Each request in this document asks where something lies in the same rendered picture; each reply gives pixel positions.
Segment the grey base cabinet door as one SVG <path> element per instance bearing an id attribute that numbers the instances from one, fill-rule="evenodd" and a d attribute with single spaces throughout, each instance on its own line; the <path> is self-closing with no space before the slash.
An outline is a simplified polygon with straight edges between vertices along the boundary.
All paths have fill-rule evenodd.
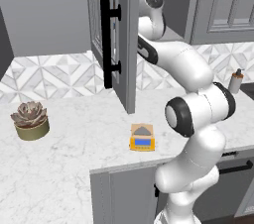
<path id="1" fill-rule="evenodd" d="M 155 197 L 156 166 L 90 175 L 93 224 L 154 224 L 168 195 Z"/>

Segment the grey open cabinet door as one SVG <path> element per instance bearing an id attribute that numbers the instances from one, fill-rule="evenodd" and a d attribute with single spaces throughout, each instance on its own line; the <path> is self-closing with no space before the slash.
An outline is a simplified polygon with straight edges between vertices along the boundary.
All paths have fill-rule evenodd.
<path id="1" fill-rule="evenodd" d="M 100 0 L 87 0 L 91 50 L 103 69 Z M 112 87 L 126 112 L 135 112 L 139 0 L 110 0 L 121 5 L 121 20 L 110 19 L 111 62 L 121 61 L 121 72 L 112 72 Z"/>

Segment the grey closed cabinet door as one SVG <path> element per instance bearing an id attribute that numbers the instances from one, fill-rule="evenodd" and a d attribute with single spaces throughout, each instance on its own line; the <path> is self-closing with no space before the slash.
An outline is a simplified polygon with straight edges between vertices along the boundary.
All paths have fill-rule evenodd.
<path id="1" fill-rule="evenodd" d="M 254 42 L 254 0 L 197 0 L 193 45 Z"/>

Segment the succulent in olive pot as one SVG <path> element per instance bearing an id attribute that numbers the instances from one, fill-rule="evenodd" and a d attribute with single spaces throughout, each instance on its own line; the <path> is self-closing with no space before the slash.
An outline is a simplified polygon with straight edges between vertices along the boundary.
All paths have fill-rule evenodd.
<path id="1" fill-rule="evenodd" d="M 21 140 L 39 140 L 50 131 L 47 109 L 41 102 L 22 103 L 10 117 Z"/>

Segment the yellow digital scale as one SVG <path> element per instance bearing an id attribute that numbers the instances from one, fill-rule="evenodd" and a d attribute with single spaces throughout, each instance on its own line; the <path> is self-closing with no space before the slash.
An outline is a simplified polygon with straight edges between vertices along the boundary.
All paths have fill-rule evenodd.
<path id="1" fill-rule="evenodd" d="M 155 150 L 155 136 L 151 124 L 132 124 L 129 149 L 139 152 L 152 152 Z"/>

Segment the grey drawer front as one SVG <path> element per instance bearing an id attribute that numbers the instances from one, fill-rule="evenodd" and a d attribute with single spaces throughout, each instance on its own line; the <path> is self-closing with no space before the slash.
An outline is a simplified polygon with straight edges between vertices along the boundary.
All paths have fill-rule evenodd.
<path id="1" fill-rule="evenodd" d="M 232 219 L 254 178 L 254 150 L 222 155 L 218 169 L 244 166 L 247 161 L 253 163 L 252 169 L 219 174 L 218 183 L 196 200 L 193 213 L 202 224 L 227 223 Z"/>

